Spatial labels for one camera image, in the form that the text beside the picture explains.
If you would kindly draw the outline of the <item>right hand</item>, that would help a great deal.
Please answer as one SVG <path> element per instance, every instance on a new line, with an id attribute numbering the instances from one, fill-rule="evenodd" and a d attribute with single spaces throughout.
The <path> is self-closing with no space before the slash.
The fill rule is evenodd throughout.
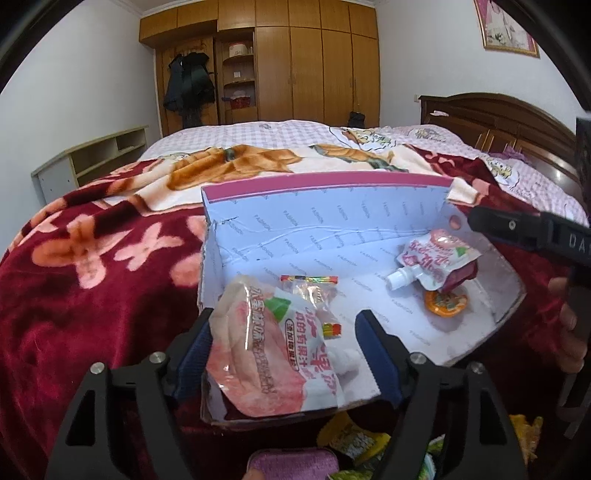
<path id="1" fill-rule="evenodd" d="M 557 340 L 557 364 L 563 372 L 577 374 L 584 366 L 587 341 L 578 338 L 574 334 L 574 329 L 578 324 L 578 317 L 567 303 L 564 303 L 561 307 L 559 321 L 561 330 Z"/>

